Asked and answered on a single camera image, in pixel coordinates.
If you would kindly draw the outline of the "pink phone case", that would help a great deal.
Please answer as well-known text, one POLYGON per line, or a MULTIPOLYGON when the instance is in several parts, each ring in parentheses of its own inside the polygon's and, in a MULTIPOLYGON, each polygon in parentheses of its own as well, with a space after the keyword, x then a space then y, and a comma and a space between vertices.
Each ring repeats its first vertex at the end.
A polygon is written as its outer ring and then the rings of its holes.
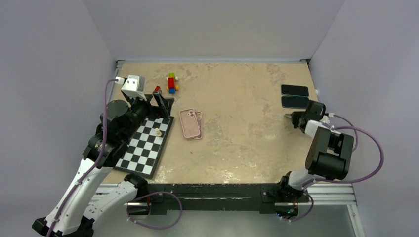
POLYGON ((181 110, 179 118, 183 135, 186 139, 196 138, 201 135, 197 114, 194 109, 181 110))
POLYGON ((187 120, 185 125, 185 136, 187 139, 201 139, 203 135, 203 117, 201 112, 194 110, 187 111, 187 120))

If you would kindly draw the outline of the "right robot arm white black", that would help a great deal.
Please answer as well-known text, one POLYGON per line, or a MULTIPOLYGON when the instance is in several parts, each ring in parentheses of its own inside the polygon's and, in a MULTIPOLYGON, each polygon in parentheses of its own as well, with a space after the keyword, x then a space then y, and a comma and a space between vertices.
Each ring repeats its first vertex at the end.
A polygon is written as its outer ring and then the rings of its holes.
POLYGON ((277 194, 284 201, 301 197, 303 189, 319 179, 343 180, 349 172, 355 139, 330 126, 325 108, 309 100, 304 112, 290 114, 294 127, 311 137, 312 143, 304 167, 288 172, 278 183, 277 194))

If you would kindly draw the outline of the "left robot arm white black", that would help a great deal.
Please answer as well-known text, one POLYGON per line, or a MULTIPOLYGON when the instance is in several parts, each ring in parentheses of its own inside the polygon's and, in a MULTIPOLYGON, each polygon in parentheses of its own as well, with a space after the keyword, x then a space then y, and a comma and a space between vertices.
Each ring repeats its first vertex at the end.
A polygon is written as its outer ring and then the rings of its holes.
POLYGON ((116 208, 131 200, 145 200, 147 181, 129 174, 113 191, 91 202, 141 126, 149 128, 157 119, 170 120, 174 101, 153 92, 145 99, 127 97, 108 102, 70 186, 50 214, 34 221, 33 230, 44 237, 91 237, 116 208))

